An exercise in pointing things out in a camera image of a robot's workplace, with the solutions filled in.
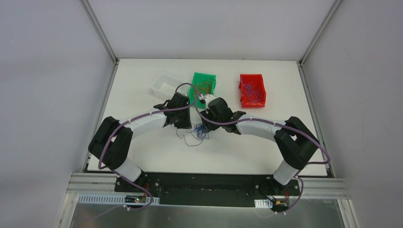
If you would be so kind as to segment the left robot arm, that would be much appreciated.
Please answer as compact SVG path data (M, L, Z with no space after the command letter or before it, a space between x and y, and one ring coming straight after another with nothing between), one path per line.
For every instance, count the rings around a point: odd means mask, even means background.
M88 151L99 160L101 167L125 177L128 188L140 192L145 186L142 177L144 171L128 158L131 141L168 125L177 129L190 129L190 105L186 95L176 92L171 99L154 105L146 114L122 120L106 117L90 141Z

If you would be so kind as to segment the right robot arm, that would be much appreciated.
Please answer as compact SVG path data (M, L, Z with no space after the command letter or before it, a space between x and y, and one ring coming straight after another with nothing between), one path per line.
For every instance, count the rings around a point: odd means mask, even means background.
M221 127L228 133L253 135L276 143L283 160L269 186L277 195L288 190L288 183L305 168L319 148L317 138L295 116L275 122L244 111L234 112L223 98L211 94L200 95L199 100L205 104L200 116L208 132Z

